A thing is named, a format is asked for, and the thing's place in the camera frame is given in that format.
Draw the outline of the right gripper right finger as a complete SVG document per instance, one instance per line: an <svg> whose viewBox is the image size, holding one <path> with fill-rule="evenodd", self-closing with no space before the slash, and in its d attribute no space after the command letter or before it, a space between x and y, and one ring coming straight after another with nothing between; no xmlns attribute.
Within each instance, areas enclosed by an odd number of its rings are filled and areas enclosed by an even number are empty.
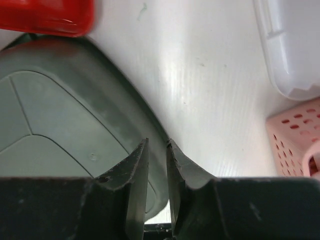
<svg viewBox="0 0 320 240"><path fill-rule="evenodd" d="M307 177L216 177L174 140L166 149L172 234L178 240L317 240L320 183Z"/></svg>

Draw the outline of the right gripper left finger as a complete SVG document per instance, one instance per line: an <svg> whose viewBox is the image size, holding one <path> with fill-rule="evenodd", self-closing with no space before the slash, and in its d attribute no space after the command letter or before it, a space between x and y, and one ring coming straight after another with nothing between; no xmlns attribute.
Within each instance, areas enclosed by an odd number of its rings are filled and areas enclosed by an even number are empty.
<svg viewBox="0 0 320 240"><path fill-rule="evenodd" d="M3 240L141 240L149 141L96 178L3 177Z"/></svg>

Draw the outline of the dark grey plastic tray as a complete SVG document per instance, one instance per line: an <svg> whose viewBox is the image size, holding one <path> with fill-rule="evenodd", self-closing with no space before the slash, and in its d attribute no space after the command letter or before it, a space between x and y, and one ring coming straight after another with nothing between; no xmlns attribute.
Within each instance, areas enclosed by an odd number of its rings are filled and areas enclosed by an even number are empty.
<svg viewBox="0 0 320 240"><path fill-rule="evenodd" d="M0 51L0 175L96 178L149 140L146 219L169 200L166 132L85 38L25 33Z"/></svg>

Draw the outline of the red plastic bin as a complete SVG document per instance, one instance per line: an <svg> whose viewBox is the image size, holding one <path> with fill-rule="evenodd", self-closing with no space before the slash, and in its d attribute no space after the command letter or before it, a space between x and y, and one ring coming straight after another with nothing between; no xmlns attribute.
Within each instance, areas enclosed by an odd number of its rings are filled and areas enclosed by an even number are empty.
<svg viewBox="0 0 320 240"><path fill-rule="evenodd" d="M92 28L94 0L2 0L0 28L24 33L80 37Z"/></svg>

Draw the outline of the large white plastic tub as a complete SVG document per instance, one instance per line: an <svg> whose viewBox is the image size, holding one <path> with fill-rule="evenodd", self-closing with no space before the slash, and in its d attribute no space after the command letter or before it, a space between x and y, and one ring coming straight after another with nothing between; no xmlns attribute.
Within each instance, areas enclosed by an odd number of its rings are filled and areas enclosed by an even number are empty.
<svg viewBox="0 0 320 240"><path fill-rule="evenodd" d="M270 82L284 97L307 101L320 95L320 2L255 0Z"/></svg>

